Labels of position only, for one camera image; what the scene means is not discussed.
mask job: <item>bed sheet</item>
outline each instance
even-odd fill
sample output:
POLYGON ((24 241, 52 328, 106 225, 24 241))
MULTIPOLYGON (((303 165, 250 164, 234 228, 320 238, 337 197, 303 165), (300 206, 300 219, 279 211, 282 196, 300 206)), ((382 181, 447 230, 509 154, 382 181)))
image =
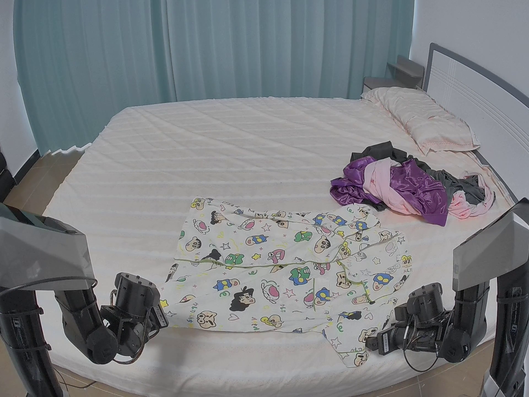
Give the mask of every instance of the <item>bed sheet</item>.
MULTIPOLYGON (((45 215, 87 235, 100 304, 107 304, 114 277, 122 271, 151 279, 163 294, 163 275, 196 195, 263 211, 338 207, 328 193, 329 181, 342 175, 352 151, 387 140, 418 153, 387 112, 363 100, 268 97, 128 108, 86 150, 45 215)), ((512 200, 473 154, 430 152, 422 159, 455 176, 478 171, 497 196, 487 214, 466 220, 449 216, 444 228, 418 216, 377 213, 384 227, 406 234, 415 255, 405 289, 439 281, 445 306, 451 308, 453 248, 512 200)), ((496 295, 495 281, 490 295, 496 295)), ((401 352, 371 354, 366 365, 347 368, 319 333, 175 328, 162 330, 133 365, 97 366, 64 336, 53 294, 39 292, 38 298, 54 363, 140 395, 346 397, 415 375, 401 352)), ((493 298, 487 319, 485 340, 494 335, 493 298)), ((409 359, 425 368, 432 355, 410 354, 409 359)))

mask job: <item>curtain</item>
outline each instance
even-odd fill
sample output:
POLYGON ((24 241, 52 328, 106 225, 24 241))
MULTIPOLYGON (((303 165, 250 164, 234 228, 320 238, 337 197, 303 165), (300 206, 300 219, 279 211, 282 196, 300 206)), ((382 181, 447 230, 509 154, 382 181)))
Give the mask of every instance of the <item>curtain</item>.
POLYGON ((18 81, 41 153, 128 106, 358 98, 408 56, 414 0, 15 0, 18 81))

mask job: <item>purple satin garment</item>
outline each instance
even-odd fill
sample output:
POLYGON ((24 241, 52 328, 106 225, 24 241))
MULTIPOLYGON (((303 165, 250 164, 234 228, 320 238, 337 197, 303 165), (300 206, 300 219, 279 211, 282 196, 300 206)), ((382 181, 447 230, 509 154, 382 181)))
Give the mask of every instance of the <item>purple satin garment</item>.
MULTIPOLYGON (((360 203, 363 199, 380 203, 378 198, 363 189, 364 170, 372 162, 375 159, 366 156, 349 163, 343 169, 345 178, 331 181, 330 193, 334 200, 342 206, 360 203)), ((444 227, 449 206, 446 190, 440 181, 420 169, 413 159, 403 162, 402 166, 391 167, 389 186, 417 209, 428 223, 444 227)))

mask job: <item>floor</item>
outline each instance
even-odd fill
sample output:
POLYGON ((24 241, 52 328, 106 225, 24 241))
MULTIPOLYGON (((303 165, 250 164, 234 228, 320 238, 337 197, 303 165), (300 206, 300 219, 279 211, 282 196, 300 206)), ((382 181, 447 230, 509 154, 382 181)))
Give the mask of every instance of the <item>floor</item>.
MULTIPOLYGON (((55 190, 81 155, 81 152, 75 150, 45 155, 11 191, 4 203, 42 214, 55 190)), ((492 353, 493 343, 489 341, 478 347, 463 363, 446 364, 392 387, 363 394, 360 397, 459 397, 463 394, 475 397, 479 394, 483 374, 490 366, 492 353)), ((82 387, 91 382, 67 369, 59 368, 59 371, 68 384, 82 387)), ((25 396, 24 387, 4 345, 0 345, 0 384, 3 397, 25 396)), ((137 397, 135 394, 125 393, 101 383, 96 383, 85 390, 70 387, 69 392, 71 397, 137 397)))

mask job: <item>pink fabric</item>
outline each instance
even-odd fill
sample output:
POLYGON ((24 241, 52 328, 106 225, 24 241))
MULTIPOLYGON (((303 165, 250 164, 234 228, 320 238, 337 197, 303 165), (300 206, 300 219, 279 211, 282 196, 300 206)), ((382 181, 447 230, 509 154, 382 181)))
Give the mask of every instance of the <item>pink fabric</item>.
POLYGON ((494 202, 494 194, 485 183, 483 176, 481 174, 471 174, 468 172, 463 172, 463 178, 468 178, 469 176, 477 175, 478 176, 478 185, 483 187, 485 190, 485 200, 482 203, 477 205, 470 204, 466 201, 464 191, 456 191, 452 198, 452 203, 448 207, 448 213, 455 216, 459 219, 466 219, 470 216, 479 216, 483 215, 490 209, 494 202))
POLYGON ((369 163, 364 170, 363 189, 366 193, 379 198, 396 212, 406 215, 420 215, 420 212, 389 186, 390 168, 400 165, 389 157, 369 163))

